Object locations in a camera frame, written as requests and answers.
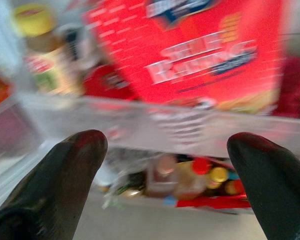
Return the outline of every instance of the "red cap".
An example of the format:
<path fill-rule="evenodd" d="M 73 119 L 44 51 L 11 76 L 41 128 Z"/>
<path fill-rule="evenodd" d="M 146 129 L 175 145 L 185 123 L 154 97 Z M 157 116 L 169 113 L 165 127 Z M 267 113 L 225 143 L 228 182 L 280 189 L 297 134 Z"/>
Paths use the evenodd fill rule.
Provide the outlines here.
<path fill-rule="evenodd" d="M 242 181 L 239 179 L 233 181 L 233 187 L 238 192 L 238 194 L 242 194 L 245 192 L 244 185 L 242 184 Z"/>
<path fill-rule="evenodd" d="M 192 170 L 198 175 L 207 174 L 210 168 L 210 160 L 207 157 L 196 157 L 192 163 Z"/>

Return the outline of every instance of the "refrigerator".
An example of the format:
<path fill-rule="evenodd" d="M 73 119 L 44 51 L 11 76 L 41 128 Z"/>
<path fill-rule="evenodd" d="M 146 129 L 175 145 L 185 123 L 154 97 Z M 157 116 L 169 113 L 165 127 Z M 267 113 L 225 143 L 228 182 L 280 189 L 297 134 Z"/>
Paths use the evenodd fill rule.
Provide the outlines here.
<path fill-rule="evenodd" d="M 52 6 L 59 24 L 79 23 L 88 10 L 65 11 L 72 0 L 0 0 L 0 72 L 13 83 L 11 96 L 0 103 L 0 205 L 56 143 L 89 129 L 123 130 L 123 137 L 108 140 L 110 147 L 219 158 L 228 157 L 231 135 L 251 132 L 300 157 L 300 119 L 38 93 L 23 64 L 23 40 L 11 21 L 12 9 L 28 2 Z M 300 0 L 291 2 L 284 38 L 289 51 L 300 55 Z M 154 110 L 204 120 L 200 137 L 191 147 L 179 144 L 160 127 Z M 249 209 L 179 209 L 147 197 L 119 201 L 119 208 L 103 209 L 104 196 L 92 184 L 74 239 L 266 239 Z"/>

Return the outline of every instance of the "food package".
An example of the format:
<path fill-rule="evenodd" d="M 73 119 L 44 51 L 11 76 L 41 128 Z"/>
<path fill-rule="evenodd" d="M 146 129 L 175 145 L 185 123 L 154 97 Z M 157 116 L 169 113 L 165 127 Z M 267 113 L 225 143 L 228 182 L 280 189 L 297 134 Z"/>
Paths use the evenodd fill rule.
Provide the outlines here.
<path fill-rule="evenodd" d="M 85 18 L 143 101 L 260 113 L 277 97 L 287 2 L 105 0 Z"/>

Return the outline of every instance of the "food label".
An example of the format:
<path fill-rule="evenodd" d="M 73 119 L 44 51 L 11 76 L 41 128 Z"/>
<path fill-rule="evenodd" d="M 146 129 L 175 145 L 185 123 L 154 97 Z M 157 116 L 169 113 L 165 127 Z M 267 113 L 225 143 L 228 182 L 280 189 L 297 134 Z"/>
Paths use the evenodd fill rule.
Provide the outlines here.
<path fill-rule="evenodd" d="M 105 0 L 86 18 L 144 101 L 258 113 L 276 100 L 284 2 Z"/>
<path fill-rule="evenodd" d="M 48 53 L 30 51 L 24 57 L 24 61 L 30 72 L 35 75 L 39 91 L 52 94 L 82 94 L 78 75 L 72 70 L 63 47 Z"/>

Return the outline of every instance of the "yellow cap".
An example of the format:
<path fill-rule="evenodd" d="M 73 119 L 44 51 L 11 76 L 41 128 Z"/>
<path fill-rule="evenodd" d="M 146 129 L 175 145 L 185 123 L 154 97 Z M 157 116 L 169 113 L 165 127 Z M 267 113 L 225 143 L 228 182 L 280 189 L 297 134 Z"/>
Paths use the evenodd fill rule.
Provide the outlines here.
<path fill-rule="evenodd" d="M 48 33 L 57 25 L 50 9 L 38 3 L 28 3 L 15 8 L 13 17 L 19 30 L 27 37 Z"/>
<path fill-rule="evenodd" d="M 228 180 L 228 171 L 224 167 L 214 167 L 211 170 L 209 177 L 216 183 L 223 183 Z"/>

